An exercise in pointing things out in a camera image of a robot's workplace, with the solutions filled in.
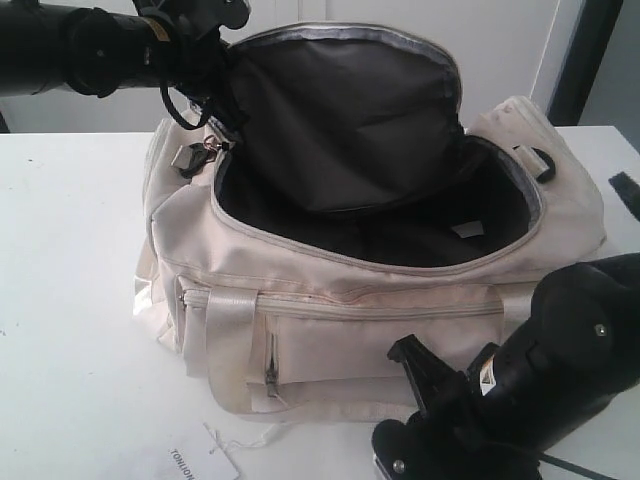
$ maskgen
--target front pocket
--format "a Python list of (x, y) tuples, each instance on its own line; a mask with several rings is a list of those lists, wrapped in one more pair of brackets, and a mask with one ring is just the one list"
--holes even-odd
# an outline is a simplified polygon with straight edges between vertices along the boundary
[[(187, 290), (185, 305), (206, 308), (208, 294)], [(403, 377), (402, 367), (389, 361), (387, 352), (409, 334), (454, 368), (465, 368), (482, 346), (499, 342), (502, 335), (503, 307), (497, 299), (411, 308), (304, 299), (258, 296), (248, 381), (259, 379), (270, 397), (289, 401), (283, 385)]]

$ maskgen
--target white table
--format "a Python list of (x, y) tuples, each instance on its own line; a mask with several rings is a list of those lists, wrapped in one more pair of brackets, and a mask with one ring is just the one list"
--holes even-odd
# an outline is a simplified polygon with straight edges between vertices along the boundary
[[(612, 127), (561, 130), (603, 192), (603, 255), (640, 250), (607, 179), (640, 180)], [(227, 440), (265, 430), (220, 410), (204, 381), (130, 320), (150, 134), (0, 135), (0, 479), (93, 479), (206, 421)], [(640, 470), (640, 388), (551, 452), (620, 478)], [(253, 479), (373, 478), (372, 425), (301, 425), (231, 455)], [(547, 480), (575, 478), (544, 468)]]

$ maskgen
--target white wall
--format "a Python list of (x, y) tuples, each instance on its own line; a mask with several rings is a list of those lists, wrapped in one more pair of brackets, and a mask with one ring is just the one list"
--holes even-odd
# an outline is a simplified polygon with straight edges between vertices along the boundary
[[(433, 39), (462, 73), (463, 123), (509, 95), (549, 103), (582, 0), (253, 0), (236, 40), (297, 20), (374, 22)], [(128, 0), (96, 1), (132, 13)], [(166, 116), (157, 91), (122, 91), (106, 100), (50, 92), (2, 101), (12, 131), (152, 130)]]
[(581, 125), (615, 125), (640, 151), (640, 2), (627, 0), (609, 40)]

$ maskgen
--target screw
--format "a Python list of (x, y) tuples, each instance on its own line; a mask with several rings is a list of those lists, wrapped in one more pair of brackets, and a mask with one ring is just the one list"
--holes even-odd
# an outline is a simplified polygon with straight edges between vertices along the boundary
[(393, 471), (396, 472), (397, 474), (403, 474), (406, 470), (406, 465), (404, 464), (404, 462), (402, 460), (396, 460), (395, 462), (393, 462)]

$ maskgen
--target bag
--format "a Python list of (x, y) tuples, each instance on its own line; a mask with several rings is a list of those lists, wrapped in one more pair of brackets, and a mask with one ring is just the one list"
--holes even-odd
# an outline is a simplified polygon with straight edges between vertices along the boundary
[[(135, 313), (231, 413), (403, 419), (396, 340), (465, 368), (528, 318), (537, 281), (604, 240), (596, 186), (528, 99), (462, 134), (440, 47), (296, 26), (230, 54), (247, 127), (164, 121), (149, 147)], [(205, 139), (215, 157), (185, 168)]]

